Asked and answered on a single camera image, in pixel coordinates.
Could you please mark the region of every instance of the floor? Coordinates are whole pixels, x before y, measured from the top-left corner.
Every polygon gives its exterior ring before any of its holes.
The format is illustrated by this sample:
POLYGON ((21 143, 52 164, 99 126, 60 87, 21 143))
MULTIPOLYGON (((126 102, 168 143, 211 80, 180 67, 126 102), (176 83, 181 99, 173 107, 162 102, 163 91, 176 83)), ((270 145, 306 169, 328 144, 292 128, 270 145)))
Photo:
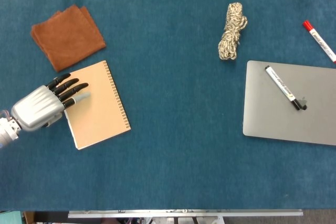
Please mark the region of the floor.
POLYGON ((305 210, 303 216, 294 217, 231 217, 225 224, 335 224, 336 209, 305 210))

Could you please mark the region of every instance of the marker label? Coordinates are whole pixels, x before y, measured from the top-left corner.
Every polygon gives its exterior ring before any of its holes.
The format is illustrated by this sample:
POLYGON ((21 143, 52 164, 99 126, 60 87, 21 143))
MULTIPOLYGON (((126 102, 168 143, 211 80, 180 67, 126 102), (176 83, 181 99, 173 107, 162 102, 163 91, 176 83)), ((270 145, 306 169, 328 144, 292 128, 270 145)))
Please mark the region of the marker label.
POLYGON ((318 32, 313 28, 309 31, 311 36, 314 37, 316 42, 322 47, 323 51, 326 52, 326 54, 329 56, 329 58, 332 61, 336 61, 336 55, 335 53, 331 50, 331 48, 327 45, 327 43, 322 39, 322 37, 318 34, 318 32))
POLYGON ((273 79, 273 81, 276 83, 276 85, 279 87, 279 89, 287 96, 289 101, 294 101, 295 96, 290 92, 290 90, 287 88, 287 86, 284 84, 284 82, 278 77, 278 75, 274 72, 272 67, 268 67, 266 69, 266 72, 268 75, 273 79))

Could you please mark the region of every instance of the notebook spiral binding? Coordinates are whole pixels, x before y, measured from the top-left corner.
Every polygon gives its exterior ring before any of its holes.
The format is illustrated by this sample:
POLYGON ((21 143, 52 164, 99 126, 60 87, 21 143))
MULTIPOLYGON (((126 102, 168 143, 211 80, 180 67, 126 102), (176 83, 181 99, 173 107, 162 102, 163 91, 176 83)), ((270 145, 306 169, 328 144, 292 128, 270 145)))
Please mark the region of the notebook spiral binding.
POLYGON ((123 107, 123 105, 122 105, 122 103, 121 103, 121 100, 120 100, 120 97, 119 97, 119 94, 118 94, 118 91, 117 91, 117 87, 116 87, 116 85, 115 85, 115 83, 114 83, 114 80, 113 80, 113 78, 112 78, 112 74, 111 74, 109 65, 107 65, 107 62, 106 62, 106 61, 104 61, 103 63, 104 63, 104 67, 105 67, 105 69, 106 69, 107 76, 108 76, 108 78, 109 78, 109 80, 110 80, 110 83, 111 83, 111 86, 112 86, 112 89, 113 89, 115 98, 117 99, 118 106, 119 106, 119 108, 120 108, 121 115, 122 115, 122 117, 123 117, 123 120, 124 120, 124 123, 125 123, 125 125, 126 125, 126 128, 130 128, 131 126, 130 126, 130 123, 129 123, 128 119, 127 119, 125 109, 124 109, 124 107, 123 107))

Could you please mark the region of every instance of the twisted rope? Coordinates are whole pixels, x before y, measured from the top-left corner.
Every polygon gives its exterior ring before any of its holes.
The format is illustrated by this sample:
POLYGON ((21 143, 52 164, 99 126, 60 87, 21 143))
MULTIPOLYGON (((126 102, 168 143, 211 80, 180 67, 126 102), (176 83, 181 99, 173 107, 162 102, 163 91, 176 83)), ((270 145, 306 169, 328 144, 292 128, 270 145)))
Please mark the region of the twisted rope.
POLYGON ((237 58, 237 45, 239 44, 240 30, 247 25, 247 18, 243 16, 241 3, 229 4, 222 39, 218 44, 221 60, 235 60, 237 58))

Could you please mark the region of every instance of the red marker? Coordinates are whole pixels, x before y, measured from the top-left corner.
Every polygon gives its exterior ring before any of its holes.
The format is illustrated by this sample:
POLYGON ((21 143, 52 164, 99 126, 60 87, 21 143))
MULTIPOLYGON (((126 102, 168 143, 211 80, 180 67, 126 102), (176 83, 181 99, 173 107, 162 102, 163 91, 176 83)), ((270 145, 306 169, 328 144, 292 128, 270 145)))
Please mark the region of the red marker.
POLYGON ((308 20, 303 22, 303 26, 307 29, 307 31, 314 37, 317 43, 322 47, 323 51, 329 56, 329 58, 336 63, 336 55, 331 50, 331 48, 327 45, 327 43, 321 38, 318 32, 314 29, 314 27, 310 24, 308 20))

